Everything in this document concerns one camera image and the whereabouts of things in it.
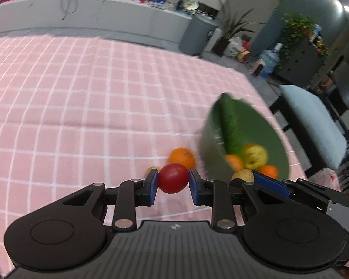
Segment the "grey trash bin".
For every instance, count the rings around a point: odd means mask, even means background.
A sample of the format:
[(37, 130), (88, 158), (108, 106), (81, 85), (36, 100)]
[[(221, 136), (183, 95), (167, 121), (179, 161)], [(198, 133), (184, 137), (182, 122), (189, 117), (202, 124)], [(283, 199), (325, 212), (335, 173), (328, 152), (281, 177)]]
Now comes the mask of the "grey trash bin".
[(200, 56), (217, 27), (214, 19), (195, 14), (183, 34), (179, 50), (189, 56)]

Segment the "dark cabinet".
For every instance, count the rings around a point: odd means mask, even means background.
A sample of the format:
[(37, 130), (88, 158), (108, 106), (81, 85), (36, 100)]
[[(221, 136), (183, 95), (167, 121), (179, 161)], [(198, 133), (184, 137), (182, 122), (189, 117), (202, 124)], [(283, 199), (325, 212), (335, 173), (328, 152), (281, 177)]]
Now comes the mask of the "dark cabinet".
[(303, 38), (288, 59), (281, 59), (282, 68), (276, 71), (276, 75), (283, 82), (307, 88), (323, 61), (323, 56), (313, 44)]

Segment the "grey tv console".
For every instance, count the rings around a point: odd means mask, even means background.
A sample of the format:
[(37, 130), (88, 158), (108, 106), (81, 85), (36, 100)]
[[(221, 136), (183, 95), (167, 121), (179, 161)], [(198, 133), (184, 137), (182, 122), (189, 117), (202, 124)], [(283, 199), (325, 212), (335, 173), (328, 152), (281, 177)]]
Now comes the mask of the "grey tv console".
[(55, 29), (177, 50), (191, 17), (132, 0), (13, 0), (0, 4), (0, 34)]

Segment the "potted long-leaf plant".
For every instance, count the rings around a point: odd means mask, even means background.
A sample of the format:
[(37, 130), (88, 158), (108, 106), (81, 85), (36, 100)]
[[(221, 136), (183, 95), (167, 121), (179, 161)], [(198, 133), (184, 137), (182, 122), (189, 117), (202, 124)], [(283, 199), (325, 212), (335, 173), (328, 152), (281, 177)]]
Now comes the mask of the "potted long-leaf plant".
[(224, 51), (228, 47), (230, 41), (239, 33), (249, 32), (254, 33), (254, 30), (250, 29), (250, 25), (264, 25), (262, 21), (250, 21), (247, 16), (254, 10), (251, 8), (242, 15), (238, 12), (232, 14), (231, 6), (229, 2), (222, 2), (219, 0), (221, 9), (218, 14), (219, 28), (221, 29), (221, 37), (216, 41), (212, 48), (212, 52), (217, 56), (222, 57)]

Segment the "water jug bottle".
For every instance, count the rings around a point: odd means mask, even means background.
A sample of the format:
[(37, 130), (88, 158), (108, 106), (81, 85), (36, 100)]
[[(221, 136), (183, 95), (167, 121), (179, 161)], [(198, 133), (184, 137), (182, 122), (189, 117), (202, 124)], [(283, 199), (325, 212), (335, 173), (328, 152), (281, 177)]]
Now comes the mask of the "water jug bottle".
[(260, 73), (261, 77), (268, 77), (274, 71), (275, 66), (280, 61), (279, 52), (282, 46), (282, 43), (277, 43), (273, 49), (264, 50), (260, 54), (260, 59), (263, 60), (265, 64)]

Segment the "green cucumber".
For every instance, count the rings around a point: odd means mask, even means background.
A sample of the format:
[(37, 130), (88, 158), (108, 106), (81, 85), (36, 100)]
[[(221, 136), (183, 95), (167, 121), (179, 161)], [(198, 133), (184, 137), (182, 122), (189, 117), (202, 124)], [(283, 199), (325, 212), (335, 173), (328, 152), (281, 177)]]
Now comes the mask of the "green cucumber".
[(235, 103), (229, 94), (221, 94), (219, 111), (224, 149), (228, 154), (241, 156), (243, 154), (243, 136), (239, 128), (239, 118), (236, 114)]

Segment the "blue cushioned bench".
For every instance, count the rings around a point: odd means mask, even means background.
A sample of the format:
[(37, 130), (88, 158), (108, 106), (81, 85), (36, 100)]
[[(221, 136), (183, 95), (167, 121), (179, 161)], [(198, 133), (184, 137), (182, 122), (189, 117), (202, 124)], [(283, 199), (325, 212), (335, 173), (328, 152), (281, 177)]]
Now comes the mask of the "blue cushioned bench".
[(310, 178), (320, 170), (337, 170), (347, 152), (347, 140), (320, 98), (298, 86), (279, 85), (281, 95), (270, 105), (274, 114), (281, 112), (310, 161), (305, 170)]

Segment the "white plastic bag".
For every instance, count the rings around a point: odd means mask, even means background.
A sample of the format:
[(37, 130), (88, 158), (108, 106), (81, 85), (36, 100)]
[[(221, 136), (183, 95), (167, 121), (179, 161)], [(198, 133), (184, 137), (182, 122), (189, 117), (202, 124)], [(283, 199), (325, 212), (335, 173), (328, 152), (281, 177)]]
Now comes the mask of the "white plastic bag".
[(228, 46), (224, 51), (226, 57), (237, 57), (238, 54), (243, 50), (243, 43), (239, 36), (230, 39)]

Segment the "red tomato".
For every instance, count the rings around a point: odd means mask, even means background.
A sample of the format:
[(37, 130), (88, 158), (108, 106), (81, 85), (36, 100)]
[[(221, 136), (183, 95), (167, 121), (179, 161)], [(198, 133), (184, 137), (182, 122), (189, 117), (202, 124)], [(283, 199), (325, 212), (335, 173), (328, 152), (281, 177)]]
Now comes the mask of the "red tomato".
[(182, 164), (170, 163), (158, 173), (158, 187), (167, 194), (182, 191), (189, 182), (189, 172)]

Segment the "pink checkered tablecloth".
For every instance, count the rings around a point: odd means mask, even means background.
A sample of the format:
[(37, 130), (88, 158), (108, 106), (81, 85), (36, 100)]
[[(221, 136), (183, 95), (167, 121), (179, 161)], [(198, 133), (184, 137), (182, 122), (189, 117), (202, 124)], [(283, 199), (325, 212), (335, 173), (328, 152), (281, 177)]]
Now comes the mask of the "pink checkered tablecloth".
[(268, 103), (230, 67), (99, 37), (0, 37), (0, 274), (17, 218), (94, 182), (143, 178), (170, 153), (198, 153), (221, 93), (278, 130)]

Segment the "yellow-green pear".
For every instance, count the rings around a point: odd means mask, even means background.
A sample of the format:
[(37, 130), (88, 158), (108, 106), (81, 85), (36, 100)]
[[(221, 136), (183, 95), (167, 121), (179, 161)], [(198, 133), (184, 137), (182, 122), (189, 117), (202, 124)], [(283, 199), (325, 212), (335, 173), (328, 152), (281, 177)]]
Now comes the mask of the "yellow-green pear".
[(267, 165), (268, 151), (259, 144), (248, 143), (243, 145), (243, 163), (248, 170), (256, 170)]

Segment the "green leafy potted plant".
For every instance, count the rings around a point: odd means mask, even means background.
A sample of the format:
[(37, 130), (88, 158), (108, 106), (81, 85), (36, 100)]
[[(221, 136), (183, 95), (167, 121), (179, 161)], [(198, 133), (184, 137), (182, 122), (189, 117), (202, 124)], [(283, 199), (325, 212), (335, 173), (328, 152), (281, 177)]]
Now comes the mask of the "green leafy potted plant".
[(294, 48), (303, 40), (309, 38), (314, 29), (315, 22), (312, 18), (297, 13), (286, 13), (283, 17), (283, 29), (279, 42), (281, 60), (290, 58)]

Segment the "green colander bowl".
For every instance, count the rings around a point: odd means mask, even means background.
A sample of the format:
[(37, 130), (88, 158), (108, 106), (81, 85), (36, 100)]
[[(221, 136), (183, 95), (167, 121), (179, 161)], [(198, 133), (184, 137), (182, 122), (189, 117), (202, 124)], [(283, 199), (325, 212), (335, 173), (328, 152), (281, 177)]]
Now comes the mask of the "green colander bowl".
[(268, 163), (278, 170), (277, 179), (289, 179), (287, 154), (274, 128), (250, 104), (223, 93), (208, 113), (198, 145), (205, 177), (229, 183), (236, 170), (225, 156), (243, 158), (246, 144), (264, 147)]

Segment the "orange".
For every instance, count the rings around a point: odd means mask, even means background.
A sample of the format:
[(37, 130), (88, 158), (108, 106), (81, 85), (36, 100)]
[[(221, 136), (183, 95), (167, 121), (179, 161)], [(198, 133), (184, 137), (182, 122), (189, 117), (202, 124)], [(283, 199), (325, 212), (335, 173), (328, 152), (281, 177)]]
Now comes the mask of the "orange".
[(259, 170), (259, 173), (266, 175), (267, 177), (270, 177), (272, 179), (277, 179), (279, 176), (279, 170), (270, 164), (262, 166)]
[(193, 153), (185, 147), (179, 147), (173, 150), (169, 155), (168, 162), (181, 164), (187, 170), (196, 168), (196, 160)]
[(230, 167), (232, 167), (235, 172), (244, 168), (243, 160), (235, 154), (225, 155), (224, 159), (226, 159)]

